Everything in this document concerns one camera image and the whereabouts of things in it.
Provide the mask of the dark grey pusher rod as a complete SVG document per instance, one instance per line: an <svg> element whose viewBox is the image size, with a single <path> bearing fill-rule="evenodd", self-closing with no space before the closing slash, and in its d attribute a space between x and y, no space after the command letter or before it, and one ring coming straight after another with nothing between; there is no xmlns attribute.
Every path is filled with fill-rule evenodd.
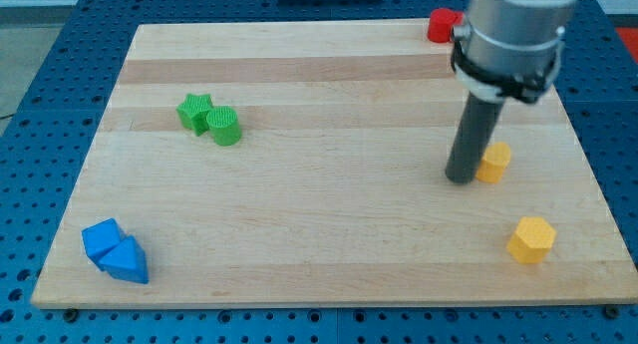
<svg viewBox="0 0 638 344"><path fill-rule="evenodd" d="M475 179L503 106L504 102L488 102L469 94L445 167L451 182L467 184Z"/></svg>

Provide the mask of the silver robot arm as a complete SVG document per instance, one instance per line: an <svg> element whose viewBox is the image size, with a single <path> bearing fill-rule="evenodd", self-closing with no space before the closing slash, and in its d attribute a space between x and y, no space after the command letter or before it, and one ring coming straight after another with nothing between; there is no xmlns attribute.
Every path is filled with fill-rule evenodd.
<svg viewBox="0 0 638 344"><path fill-rule="evenodd" d="M474 180L507 99L533 105L553 85L577 2L470 0L451 34L451 67L469 95L445 167L450 181Z"/></svg>

